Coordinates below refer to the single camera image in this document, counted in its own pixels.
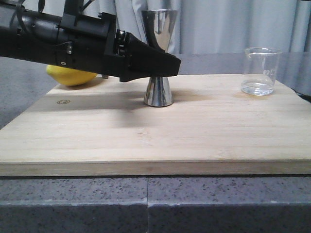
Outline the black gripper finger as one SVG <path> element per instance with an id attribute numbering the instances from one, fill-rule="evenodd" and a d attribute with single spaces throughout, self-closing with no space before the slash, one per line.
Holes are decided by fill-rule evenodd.
<path id="1" fill-rule="evenodd" d="M 152 76 L 176 76 L 181 64 L 176 56 L 145 44 L 131 33 L 119 34 L 119 55 L 124 56 L 120 82 Z"/>
<path id="2" fill-rule="evenodd" d="M 164 11 L 142 11 L 142 23 L 148 45 L 160 51 L 165 51 L 164 21 Z"/>

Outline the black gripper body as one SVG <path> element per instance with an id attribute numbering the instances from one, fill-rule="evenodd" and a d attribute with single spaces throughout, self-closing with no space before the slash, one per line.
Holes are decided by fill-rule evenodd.
<path id="1" fill-rule="evenodd" d="M 53 64 L 93 73 L 128 79 L 128 64 L 125 57 L 118 55 L 114 49 L 116 36 L 116 16 L 102 13 L 102 18 L 80 15 L 76 24 L 63 26 L 66 20 L 60 16 L 53 17 L 56 42 L 72 43 L 71 54 L 67 46 L 55 51 Z"/>

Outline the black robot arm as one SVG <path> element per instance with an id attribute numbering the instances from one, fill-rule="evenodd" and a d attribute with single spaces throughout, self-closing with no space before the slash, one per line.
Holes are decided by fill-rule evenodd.
<path id="1" fill-rule="evenodd" d="M 116 28 L 116 16 L 82 14 L 83 2 L 65 2 L 61 17 L 24 8 L 22 1 L 0 3 L 2 57 L 118 77 L 129 82 L 176 76 L 181 61 Z"/>

